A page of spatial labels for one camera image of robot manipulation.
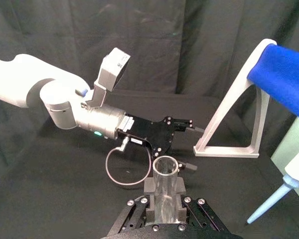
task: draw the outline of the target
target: black table surface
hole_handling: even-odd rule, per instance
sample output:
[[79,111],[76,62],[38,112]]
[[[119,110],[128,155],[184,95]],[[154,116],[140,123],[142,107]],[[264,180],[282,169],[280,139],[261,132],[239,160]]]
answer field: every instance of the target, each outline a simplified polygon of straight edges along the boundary
[[[219,103],[208,97],[131,92],[107,99],[107,104],[149,120],[192,119],[202,128]],[[257,159],[195,157],[192,147],[200,136],[178,132],[169,153],[198,166],[195,174],[180,174],[187,195],[204,198],[227,228],[243,238],[299,239],[299,197],[294,191],[244,226],[283,183],[270,158],[263,152]],[[230,112],[210,145],[246,146],[249,140],[250,132]],[[143,184],[120,187],[106,174],[105,157],[119,144],[80,128],[58,129],[48,120],[0,180],[0,239],[106,236],[127,200],[143,195]],[[129,146],[125,157],[113,157],[109,167],[118,180],[140,179],[148,168],[145,150]]]

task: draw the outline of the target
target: green led light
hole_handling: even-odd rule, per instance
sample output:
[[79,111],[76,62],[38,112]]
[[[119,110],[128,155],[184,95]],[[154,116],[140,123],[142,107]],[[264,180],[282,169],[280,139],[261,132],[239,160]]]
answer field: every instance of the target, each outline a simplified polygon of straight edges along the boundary
[[98,131],[95,131],[94,134],[98,135],[98,136],[102,136],[102,134]]

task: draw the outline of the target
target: sticker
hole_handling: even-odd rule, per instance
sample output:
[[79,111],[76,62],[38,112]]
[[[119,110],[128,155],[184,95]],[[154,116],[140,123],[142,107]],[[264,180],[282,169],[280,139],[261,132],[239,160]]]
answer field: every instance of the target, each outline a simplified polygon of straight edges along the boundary
[[140,140],[138,140],[138,139],[136,139],[136,138],[131,138],[131,141],[134,142],[134,143],[138,143],[138,144],[140,144],[140,145],[143,144],[142,141],[140,141]]
[[126,126],[126,124],[128,123],[130,117],[129,116],[124,116],[124,118],[122,119],[120,125],[119,125],[119,129],[124,129],[124,127]]
[[127,122],[127,124],[124,127],[123,132],[126,132],[126,131],[130,130],[132,128],[133,124],[134,124],[133,117],[130,117],[129,121]]

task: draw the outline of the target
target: blue cushion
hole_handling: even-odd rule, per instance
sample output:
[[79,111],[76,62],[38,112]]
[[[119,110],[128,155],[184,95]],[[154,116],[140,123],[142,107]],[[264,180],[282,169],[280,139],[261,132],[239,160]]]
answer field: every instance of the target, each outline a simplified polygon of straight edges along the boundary
[[299,116],[299,53],[270,44],[247,77]]

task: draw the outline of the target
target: plastic tube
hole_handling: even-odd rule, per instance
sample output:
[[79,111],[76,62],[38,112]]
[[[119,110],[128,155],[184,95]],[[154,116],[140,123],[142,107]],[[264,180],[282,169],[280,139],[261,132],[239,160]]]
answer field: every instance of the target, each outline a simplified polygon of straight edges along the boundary
[[158,157],[153,162],[154,223],[177,223],[176,183],[178,162],[170,156]]

